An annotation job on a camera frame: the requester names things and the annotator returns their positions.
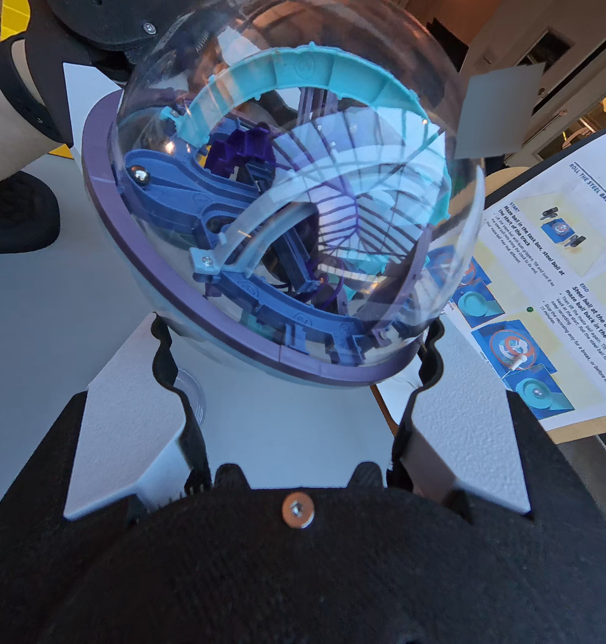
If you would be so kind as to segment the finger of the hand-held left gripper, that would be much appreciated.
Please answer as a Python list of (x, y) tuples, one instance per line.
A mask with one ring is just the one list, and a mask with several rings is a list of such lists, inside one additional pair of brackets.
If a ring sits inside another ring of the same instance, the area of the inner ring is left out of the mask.
[(470, 78), (456, 160), (498, 157), (521, 148), (544, 69), (544, 63), (514, 66)]
[(113, 93), (121, 101), (123, 89), (94, 66), (64, 62), (63, 72), (73, 140), (68, 149), (73, 159), (80, 162), (82, 134), (90, 111)]

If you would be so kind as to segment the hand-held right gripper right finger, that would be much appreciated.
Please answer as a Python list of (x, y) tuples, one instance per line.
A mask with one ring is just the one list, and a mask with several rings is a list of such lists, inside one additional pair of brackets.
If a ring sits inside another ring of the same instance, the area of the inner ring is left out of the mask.
[(396, 429), (389, 485), (438, 503), (461, 491), (530, 512), (507, 389), (448, 318), (383, 382), (383, 407)]

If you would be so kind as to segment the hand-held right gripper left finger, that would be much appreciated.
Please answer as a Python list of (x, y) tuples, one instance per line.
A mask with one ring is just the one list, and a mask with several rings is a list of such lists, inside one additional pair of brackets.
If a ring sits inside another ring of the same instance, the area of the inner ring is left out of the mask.
[(211, 488), (201, 427), (176, 389), (167, 324), (149, 314), (90, 382), (64, 517), (132, 497), (153, 512)]

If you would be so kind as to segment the clear plastic maze ball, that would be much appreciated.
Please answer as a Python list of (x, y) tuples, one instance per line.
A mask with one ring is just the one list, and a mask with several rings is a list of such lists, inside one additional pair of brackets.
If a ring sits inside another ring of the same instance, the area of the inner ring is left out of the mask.
[(177, 334), (369, 386), (410, 364), (473, 253), (485, 169), (454, 158), (465, 94), (389, 1), (209, 1), (90, 111), (82, 175)]

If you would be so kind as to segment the clear plastic ball stand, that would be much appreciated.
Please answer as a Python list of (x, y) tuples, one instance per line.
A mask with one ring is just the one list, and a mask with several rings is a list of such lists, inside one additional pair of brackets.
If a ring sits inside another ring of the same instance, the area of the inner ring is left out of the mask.
[(178, 368), (175, 387), (186, 395), (195, 421), (201, 427), (206, 414), (206, 397), (201, 384), (188, 371)]

